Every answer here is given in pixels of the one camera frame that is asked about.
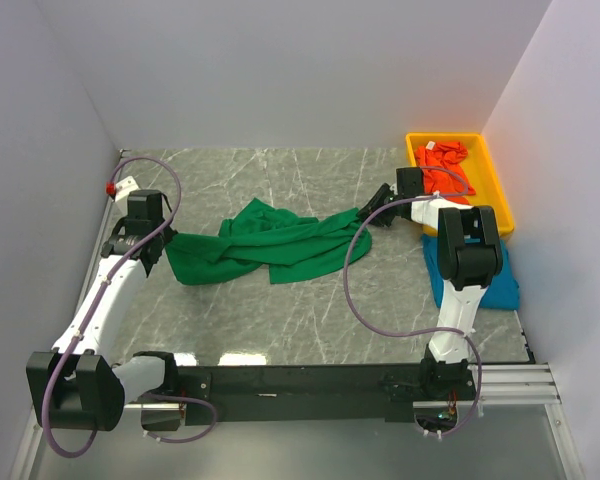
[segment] yellow tray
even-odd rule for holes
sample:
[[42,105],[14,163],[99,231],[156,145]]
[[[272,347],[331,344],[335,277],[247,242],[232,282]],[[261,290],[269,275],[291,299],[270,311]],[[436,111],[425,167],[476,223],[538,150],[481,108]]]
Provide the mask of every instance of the yellow tray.
[[[412,167],[416,167],[415,151],[420,146],[433,142],[462,142],[469,155],[460,166],[469,179],[471,186],[475,188],[475,195],[467,195],[465,198],[471,205],[490,205],[496,212],[498,222],[498,233],[506,237],[513,232],[514,223],[511,210],[507,204],[498,176],[496,175],[491,156],[487,150],[482,135],[478,133],[409,133],[407,134],[407,160]],[[424,227],[424,233],[435,236],[437,231]]]

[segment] marble tabletop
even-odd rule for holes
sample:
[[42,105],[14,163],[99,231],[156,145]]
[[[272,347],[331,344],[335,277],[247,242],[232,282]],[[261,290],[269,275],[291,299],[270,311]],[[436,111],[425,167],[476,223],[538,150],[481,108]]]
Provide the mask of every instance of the marble tabletop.
[[[298,215],[324,218],[363,206],[383,183],[395,182],[406,164],[402,149],[184,149],[136,150],[168,162],[178,173],[180,232],[217,234],[252,198]],[[173,180],[159,166],[135,162],[124,174],[171,198]],[[118,218],[111,213],[107,232]],[[350,269],[352,296],[375,325],[410,331],[433,327],[438,309],[422,255],[421,228],[396,219],[390,229],[371,227],[373,247]],[[527,361],[515,312],[480,309],[473,338],[486,362]],[[111,362],[140,350],[195,357],[199,365],[356,364],[419,362],[427,336],[381,337],[351,314],[342,273],[271,285],[267,268],[233,281],[179,284],[166,255],[154,267],[123,320]]]

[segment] folded blue towel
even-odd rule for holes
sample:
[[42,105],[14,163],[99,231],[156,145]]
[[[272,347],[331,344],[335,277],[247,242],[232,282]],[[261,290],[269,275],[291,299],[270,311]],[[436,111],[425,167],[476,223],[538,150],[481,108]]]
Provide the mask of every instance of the folded blue towel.
[[[509,252],[500,240],[502,246],[502,271],[499,275],[493,277],[491,285],[487,289],[480,306],[482,308],[498,308],[501,310],[517,310],[520,306],[520,293],[518,292],[518,282],[513,278],[511,265],[509,264]],[[429,269],[431,278],[431,289],[433,298],[438,308],[442,304],[443,283],[440,270],[438,269],[438,239],[428,235],[422,236],[422,250],[424,252],[424,261]]]

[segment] folded cloth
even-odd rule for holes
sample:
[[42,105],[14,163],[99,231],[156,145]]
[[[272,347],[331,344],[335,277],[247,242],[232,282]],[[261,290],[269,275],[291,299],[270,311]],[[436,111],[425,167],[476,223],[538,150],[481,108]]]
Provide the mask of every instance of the folded cloth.
[[[319,221],[273,208],[254,198],[234,219],[222,221],[217,237],[178,233],[166,251],[176,279],[185,285],[226,282],[269,265],[271,283],[310,280],[344,266],[362,223],[357,208]],[[365,229],[354,262],[371,249]]]
[[[440,167],[458,174],[469,185],[468,195],[475,195],[476,191],[469,183],[469,179],[464,174],[464,170],[459,165],[467,158],[467,148],[460,142],[437,142],[429,150],[425,147],[418,147],[415,151],[419,166]],[[423,169],[424,191],[425,193],[461,193],[464,192],[464,185],[453,175],[441,172],[439,170]],[[448,200],[456,203],[468,205],[469,202],[464,197],[452,197]]]
[[[520,293],[518,292],[518,282],[513,277],[511,265],[509,263],[509,252],[500,240],[502,248],[502,271],[493,277],[491,285],[485,292],[480,302],[482,308],[497,308],[501,310],[517,310],[520,306]],[[438,238],[428,235],[422,236],[422,250],[424,261],[429,270],[431,278],[431,289],[433,290],[433,299],[438,308],[442,304],[443,280],[438,269]]]

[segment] green cloth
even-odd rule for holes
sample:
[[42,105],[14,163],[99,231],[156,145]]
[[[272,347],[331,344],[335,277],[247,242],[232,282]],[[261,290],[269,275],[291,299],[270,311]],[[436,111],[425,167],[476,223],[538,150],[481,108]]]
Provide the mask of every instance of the green cloth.
[[[226,282],[265,263],[271,283],[310,280],[344,266],[361,224],[357,213],[352,208],[319,221],[254,198],[236,218],[222,221],[217,237],[178,233],[166,247],[167,256],[185,285]],[[370,249],[371,234],[365,229],[351,261]]]

